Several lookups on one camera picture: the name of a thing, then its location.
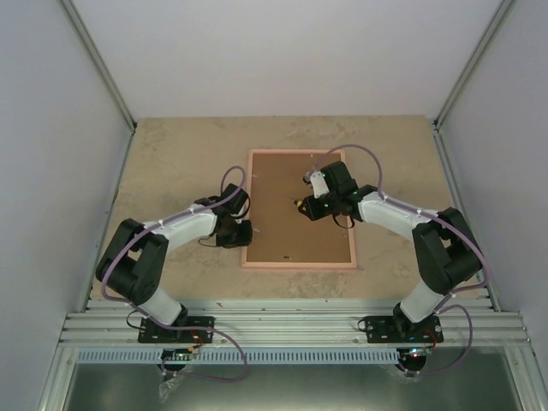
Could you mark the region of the yellow handled screwdriver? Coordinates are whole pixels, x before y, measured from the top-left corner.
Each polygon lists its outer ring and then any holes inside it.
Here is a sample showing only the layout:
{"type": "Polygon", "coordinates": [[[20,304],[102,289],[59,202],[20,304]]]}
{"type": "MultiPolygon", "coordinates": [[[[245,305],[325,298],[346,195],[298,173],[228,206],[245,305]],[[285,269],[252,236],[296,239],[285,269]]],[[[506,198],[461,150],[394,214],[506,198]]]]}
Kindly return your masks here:
{"type": "Polygon", "coordinates": [[[296,209],[298,209],[302,203],[302,199],[300,198],[287,196],[286,199],[289,200],[296,209]]]}

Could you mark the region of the pink picture frame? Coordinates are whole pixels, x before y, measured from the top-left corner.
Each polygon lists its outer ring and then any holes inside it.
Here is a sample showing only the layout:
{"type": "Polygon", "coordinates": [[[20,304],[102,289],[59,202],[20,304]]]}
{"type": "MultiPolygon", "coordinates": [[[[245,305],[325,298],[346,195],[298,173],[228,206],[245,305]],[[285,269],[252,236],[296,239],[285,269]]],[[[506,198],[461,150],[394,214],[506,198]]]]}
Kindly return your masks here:
{"type": "Polygon", "coordinates": [[[250,246],[241,267],[250,270],[355,270],[357,256],[349,219],[312,222],[286,199],[312,193],[302,177],[327,153],[325,149],[252,149],[248,154],[250,246]]]}

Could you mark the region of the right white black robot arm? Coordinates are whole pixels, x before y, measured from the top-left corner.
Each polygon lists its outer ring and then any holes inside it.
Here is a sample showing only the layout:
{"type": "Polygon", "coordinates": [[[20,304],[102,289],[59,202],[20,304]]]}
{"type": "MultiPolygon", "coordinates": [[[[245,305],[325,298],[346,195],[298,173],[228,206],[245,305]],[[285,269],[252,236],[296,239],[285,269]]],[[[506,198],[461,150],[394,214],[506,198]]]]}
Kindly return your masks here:
{"type": "Polygon", "coordinates": [[[295,205],[310,220],[345,216],[351,227],[357,222],[376,224],[413,243],[420,280],[394,307],[391,320],[394,334],[404,342],[420,336],[457,286],[484,268],[474,235],[453,207],[421,210],[390,198],[381,187],[359,187],[342,161],[308,172],[303,181],[313,193],[295,205]]]}

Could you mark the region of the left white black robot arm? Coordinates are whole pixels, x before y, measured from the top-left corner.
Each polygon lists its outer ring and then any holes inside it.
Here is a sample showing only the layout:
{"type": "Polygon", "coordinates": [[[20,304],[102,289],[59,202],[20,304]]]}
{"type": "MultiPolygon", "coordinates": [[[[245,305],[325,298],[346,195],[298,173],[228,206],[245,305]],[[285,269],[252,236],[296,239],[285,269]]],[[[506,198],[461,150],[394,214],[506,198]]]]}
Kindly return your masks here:
{"type": "Polygon", "coordinates": [[[95,271],[106,299],[110,289],[158,324],[169,342],[185,337],[188,310],[160,288],[169,253],[189,242],[214,238],[222,248],[251,244],[253,227],[246,219],[249,195],[230,183],[218,196],[197,200],[180,214],[165,220],[140,223],[123,220],[95,271]]]}

